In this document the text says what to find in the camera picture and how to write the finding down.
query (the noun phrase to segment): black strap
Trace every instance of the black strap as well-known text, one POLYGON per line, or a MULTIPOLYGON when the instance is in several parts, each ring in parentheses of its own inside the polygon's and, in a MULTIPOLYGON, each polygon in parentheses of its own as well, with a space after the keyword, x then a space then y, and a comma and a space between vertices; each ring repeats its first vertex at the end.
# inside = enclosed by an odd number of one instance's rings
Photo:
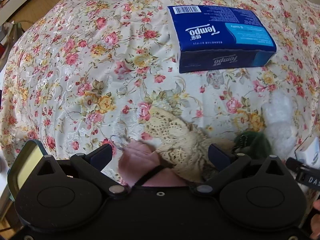
POLYGON ((164 166, 156 166, 151 171, 149 171, 147 174, 143 175, 137 182, 134 184, 135 186, 142 186, 145 184, 149 179, 151 179, 154 175, 156 175, 158 172, 162 171, 164 169, 164 166))

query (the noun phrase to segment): barcode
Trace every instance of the barcode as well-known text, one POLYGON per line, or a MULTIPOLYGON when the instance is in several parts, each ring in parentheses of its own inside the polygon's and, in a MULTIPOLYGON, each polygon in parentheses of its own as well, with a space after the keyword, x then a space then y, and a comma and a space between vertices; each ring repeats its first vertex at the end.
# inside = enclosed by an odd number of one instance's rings
POLYGON ((189 13, 189 12, 201 12, 200 8, 196 5, 182 5, 173 7, 175 14, 189 13))

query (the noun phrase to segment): screw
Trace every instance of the screw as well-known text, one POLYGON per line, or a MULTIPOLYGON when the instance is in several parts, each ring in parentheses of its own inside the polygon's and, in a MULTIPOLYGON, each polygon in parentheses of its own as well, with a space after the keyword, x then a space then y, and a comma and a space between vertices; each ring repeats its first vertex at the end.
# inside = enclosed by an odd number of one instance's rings
POLYGON ((26 235, 26 236, 24 236, 23 240, 33 240, 33 237, 26 235))
POLYGON ((197 187, 197 191, 200 193, 210 193, 213 191, 213 188, 209 185, 200 185, 197 187))
POLYGON ((124 186, 121 185, 113 185, 109 188, 109 191, 112 192, 113 194, 119 194, 124 192, 124 186))

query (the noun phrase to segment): flower pattern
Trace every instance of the flower pattern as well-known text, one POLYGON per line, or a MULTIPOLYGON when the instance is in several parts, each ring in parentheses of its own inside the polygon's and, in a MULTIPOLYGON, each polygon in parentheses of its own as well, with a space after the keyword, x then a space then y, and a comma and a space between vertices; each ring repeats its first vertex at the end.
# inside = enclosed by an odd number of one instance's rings
MULTIPOLYGON (((61 0, 12 48, 0 112, 0 143, 12 165, 28 139, 57 159, 144 132, 161 107, 233 139, 264 129, 261 105, 275 89, 292 98, 297 145, 320 131, 320 10, 307 0, 61 0), (264 67, 180 74, 167 28, 169 5, 253 10, 277 43, 264 67)), ((106 173, 120 181, 113 146, 106 173)))

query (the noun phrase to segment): light blue label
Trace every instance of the light blue label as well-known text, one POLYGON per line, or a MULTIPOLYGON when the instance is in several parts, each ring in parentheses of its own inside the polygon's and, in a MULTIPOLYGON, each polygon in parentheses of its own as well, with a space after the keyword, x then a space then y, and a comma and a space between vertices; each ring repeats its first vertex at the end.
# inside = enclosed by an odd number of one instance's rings
POLYGON ((236 38, 236 43, 238 44, 254 44, 273 47, 272 40, 263 27, 237 23, 225 24, 228 30, 236 38))

